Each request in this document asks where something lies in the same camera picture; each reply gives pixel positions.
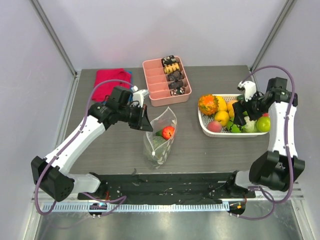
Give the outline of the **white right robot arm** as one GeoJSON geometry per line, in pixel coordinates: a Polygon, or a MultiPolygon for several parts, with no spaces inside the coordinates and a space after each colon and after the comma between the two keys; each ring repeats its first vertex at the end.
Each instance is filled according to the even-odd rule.
{"type": "Polygon", "coordinates": [[[244,112],[251,121],[268,114],[269,143],[267,151],[249,170],[235,173],[234,179],[225,186],[226,193],[236,198],[244,189],[253,186],[290,193],[294,181],[305,169],[305,162],[298,158],[294,139],[298,95],[287,90],[287,80],[281,77],[271,78],[264,94],[257,91],[252,81],[240,82],[237,88],[244,93],[244,98],[232,105],[234,123],[245,125],[244,112]]]}

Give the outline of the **clear polka dot zip bag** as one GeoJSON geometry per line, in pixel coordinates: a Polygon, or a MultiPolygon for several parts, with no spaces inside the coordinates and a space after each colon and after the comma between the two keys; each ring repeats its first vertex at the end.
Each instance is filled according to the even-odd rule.
{"type": "Polygon", "coordinates": [[[170,107],[153,119],[153,131],[143,136],[143,155],[151,168],[158,169],[166,163],[177,135],[178,119],[170,107]]]}

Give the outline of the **green netted melon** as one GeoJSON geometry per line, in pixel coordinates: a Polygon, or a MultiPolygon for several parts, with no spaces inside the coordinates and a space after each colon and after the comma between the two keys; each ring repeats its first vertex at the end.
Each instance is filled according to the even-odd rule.
{"type": "Polygon", "coordinates": [[[151,140],[151,155],[152,156],[155,156],[156,155],[156,149],[158,147],[160,147],[162,144],[164,144],[167,140],[164,139],[163,137],[161,136],[153,136],[152,137],[152,140],[151,140]]]}

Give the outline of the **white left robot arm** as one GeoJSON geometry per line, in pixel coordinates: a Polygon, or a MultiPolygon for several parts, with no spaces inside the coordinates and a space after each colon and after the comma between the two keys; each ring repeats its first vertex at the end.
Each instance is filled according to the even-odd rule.
{"type": "Polygon", "coordinates": [[[134,130],[152,132],[144,104],[148,95],[148,90],[139,90],[136,86],[132,91],[116,86],[106,102],[91,105],[81,123],[55,150],[31,161],[35,192],[42,190],[57,202],[70,194],[88,193],[97,200],[102,199],[107,187],[99,175],[71,174],[70,170],[85,149],[117,122],[127,123],[134,130]]]}

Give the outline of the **red apple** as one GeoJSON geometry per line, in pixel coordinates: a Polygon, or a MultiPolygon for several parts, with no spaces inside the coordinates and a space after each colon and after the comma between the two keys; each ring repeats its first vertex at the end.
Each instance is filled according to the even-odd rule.
{"type": "Polygon", "coordinates": [[[169,140],[175,133],[175,128],[173,126],[166,126],[161,131],[161,136],[165,140],[169,140]]]}

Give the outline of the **green bell pepper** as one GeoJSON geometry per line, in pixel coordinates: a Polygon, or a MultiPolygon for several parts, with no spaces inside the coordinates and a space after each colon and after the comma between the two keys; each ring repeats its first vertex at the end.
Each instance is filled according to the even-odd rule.
{"type": "Polygon", "coordinates": [[[226,124],[226,128],[229,132],[235,133],[235,134],[243,132],[243,127],[241,125],[235,124],[233,117],[230,118],[230,120],[226,124]]]}

